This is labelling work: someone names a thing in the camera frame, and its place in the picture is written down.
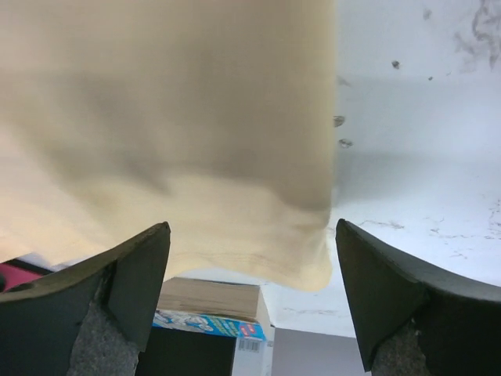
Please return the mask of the cream yellow t shirt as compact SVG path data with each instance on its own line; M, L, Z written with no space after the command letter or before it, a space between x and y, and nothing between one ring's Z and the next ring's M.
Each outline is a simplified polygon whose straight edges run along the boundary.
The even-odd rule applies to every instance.
M4 1L1 257L171 227L167 278L329 282L332 1Z

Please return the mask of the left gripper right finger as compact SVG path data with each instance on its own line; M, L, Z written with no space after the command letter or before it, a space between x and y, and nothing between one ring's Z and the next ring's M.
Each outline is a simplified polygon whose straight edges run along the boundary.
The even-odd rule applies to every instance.
M498 375L500 289L341 219L336 246L362 365L373 375Z

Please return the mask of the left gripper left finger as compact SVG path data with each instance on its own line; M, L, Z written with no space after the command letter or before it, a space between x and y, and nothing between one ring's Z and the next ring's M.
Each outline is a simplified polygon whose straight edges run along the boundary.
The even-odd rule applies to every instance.
M3 375L133 375L146 349L171 231L156 224L115 248L1 294Z

